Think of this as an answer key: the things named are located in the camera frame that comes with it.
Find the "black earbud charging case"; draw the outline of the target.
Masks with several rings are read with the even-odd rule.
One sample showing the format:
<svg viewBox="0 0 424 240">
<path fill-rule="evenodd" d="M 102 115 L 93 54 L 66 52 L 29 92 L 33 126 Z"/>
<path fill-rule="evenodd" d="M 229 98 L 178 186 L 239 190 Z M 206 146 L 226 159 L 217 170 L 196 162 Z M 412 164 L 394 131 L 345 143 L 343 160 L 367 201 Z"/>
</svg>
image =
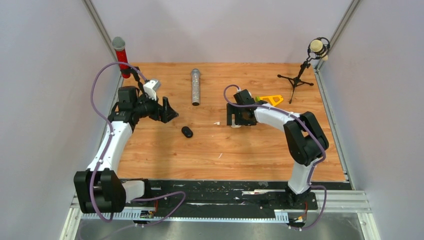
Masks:
<svg viewBox="0 0 424 240">
<path fill-rule="evenodd" d="M 192 138 L 194 135 L 193 131 L 188 126 L 183 126 L 181 132 L 186 138 Z"/>
</svg>

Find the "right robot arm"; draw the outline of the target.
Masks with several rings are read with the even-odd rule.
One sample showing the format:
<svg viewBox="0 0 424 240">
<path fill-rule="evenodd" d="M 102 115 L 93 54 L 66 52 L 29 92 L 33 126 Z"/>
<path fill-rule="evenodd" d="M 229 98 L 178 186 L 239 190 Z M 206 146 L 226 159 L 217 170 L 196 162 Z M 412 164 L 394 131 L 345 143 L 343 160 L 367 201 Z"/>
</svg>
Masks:
<svg viewBox="0 0 424 240">
<path fill-rule="evenodd" d="M 326 159 L 329 148 L 329 141 L 316 116 L 310 111 L 294 113 L 263 100 L 256 101 L 246 89 L 238 88 L 234 99 L 235 102 L 226 100 L 227 125 L 264 124 L 284 133 L 294 160 L 285 201 L 290 208 L 298 209 L 305 203 L 305 194 L 312 188 L 314 170 Z"/>
</svg>

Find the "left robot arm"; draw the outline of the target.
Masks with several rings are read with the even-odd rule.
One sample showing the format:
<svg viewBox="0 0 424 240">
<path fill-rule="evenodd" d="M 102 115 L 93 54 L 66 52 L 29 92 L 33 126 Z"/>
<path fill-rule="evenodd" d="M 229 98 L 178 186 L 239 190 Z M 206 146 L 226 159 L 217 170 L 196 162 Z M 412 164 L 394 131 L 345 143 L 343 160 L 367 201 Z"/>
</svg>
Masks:
<svg viewBox="0 0 424 240">
<path fill-rule="evenodd" d="M 157 90 L 151 81 L 143 86 L 142 93 L 135 86 L 119 88 L 118 101 L 107 117 L 108 129 L 100 149 L 87 169 L 76 172 L 73 178 L 84 214 L 120 213 L 133 200 L 142 207 L 152 203 L 153 193 L 147 179 L 122 182 L 116 172 L 127 141 L 141 118 L 168 123 L 178 117 L 167 97 L 159 103 Z"/>
</svg>

